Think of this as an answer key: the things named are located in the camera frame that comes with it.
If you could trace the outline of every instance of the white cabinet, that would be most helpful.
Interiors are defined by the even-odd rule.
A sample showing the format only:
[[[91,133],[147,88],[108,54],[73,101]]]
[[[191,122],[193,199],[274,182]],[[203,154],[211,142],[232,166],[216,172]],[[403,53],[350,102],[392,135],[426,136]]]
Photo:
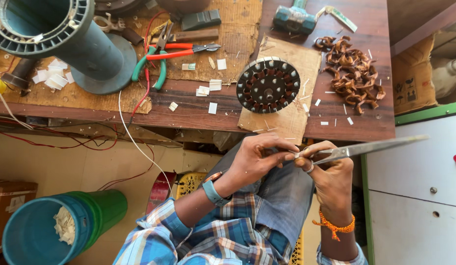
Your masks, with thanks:
[[[396,128],[396,137],[417,134],[431,139],[367,155],[369,190],[456,206],[456,116]]]
[[[456,264],[456,207],[370,191],[370,208],[375,265]]]

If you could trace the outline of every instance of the jeans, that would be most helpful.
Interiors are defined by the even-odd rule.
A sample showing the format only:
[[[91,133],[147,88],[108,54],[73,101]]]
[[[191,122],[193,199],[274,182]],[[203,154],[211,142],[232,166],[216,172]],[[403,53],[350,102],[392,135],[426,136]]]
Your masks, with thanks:
[[[241,142],[223,156],[206,178],[228,169],[240,146]],[[293,248],[310,210],[315,185],[307,173],[293,165],[293,161],[283,165],[283,168],[272,168],[262,184],[258,181],[240,191],[255,194],[256,223],[281,232]]]

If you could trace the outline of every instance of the smartwatch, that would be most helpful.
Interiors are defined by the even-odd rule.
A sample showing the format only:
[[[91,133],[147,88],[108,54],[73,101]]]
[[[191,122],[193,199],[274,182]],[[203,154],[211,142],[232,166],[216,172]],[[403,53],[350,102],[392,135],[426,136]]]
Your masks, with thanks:
[[[218,207],[224,206],[233,198],[232,194],[227,198],[222,198],[215,190],[215,187],[213,187],[213,182],[219,179],[222,175],[223,172],[216,172],[215,174],[211,175],[206,180],[204,180],[202,184],[203,190],[205,190],[205,194],[207,195],[208,200],[213,202],[213,204],[215,204]]]

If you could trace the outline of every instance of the plastic bucket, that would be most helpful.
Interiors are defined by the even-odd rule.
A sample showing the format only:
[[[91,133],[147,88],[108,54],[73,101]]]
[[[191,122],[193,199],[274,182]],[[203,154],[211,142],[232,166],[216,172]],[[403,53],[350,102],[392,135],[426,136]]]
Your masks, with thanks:
[[[93,215],[94,230],[84,250],[91,247],[103,233],[122,220],[128,209],[125,195],[118,190],[71,191],[66,195],[73,196],[86,204]]]
[[[59,242],[53,216],[64,206],[76,226],[74,243]],[[9,219],[2,250],[10,265],[63,265],[82,252],[90,238],[92,217],[86,205],[66,195],[41,197],[25,203]]]

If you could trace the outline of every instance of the green bucket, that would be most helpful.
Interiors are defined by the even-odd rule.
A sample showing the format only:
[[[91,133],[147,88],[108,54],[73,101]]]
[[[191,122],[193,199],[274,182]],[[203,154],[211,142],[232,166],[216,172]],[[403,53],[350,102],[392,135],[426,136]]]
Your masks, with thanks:
[[[125,195],[118,190],[71,191],[66,194],[87,204],[92,212],[94,229],[83,251],[90,248],[103,233],[122,220],[128,209]]]

